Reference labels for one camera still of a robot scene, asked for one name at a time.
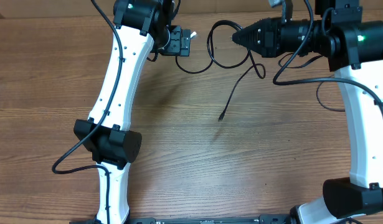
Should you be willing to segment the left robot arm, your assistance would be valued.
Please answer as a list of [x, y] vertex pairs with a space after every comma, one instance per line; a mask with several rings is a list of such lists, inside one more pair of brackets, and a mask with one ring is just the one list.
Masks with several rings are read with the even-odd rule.
[[180, 1], [116, 1], [110, 61], [98, 99], [74, 133], [91, 152], [100, 181], [100, 205], [90, 223], [126, 223], [128, 175], [142, 136], [131, 131], [131, 110], [145, 62], [153, 54], [187, 57], [191, 32], [174, 26]]

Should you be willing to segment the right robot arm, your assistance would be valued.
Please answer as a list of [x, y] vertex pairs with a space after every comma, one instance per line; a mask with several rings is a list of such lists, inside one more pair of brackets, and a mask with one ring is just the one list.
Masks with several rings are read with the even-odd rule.
[[357, 0], [316, 1], [311, 16], [295, 21], [291, 1], [280, 17], [262, 19], [233, 34], [236, 44], [275, 58], [311, 52], [327, 58], [344, 102], [351, 169], [348, 177], [323, 183], [320, 198], [291, 209], [279, 223], [353, 223], [357, 217], [383, 212], [383, 21], [362, 21]]

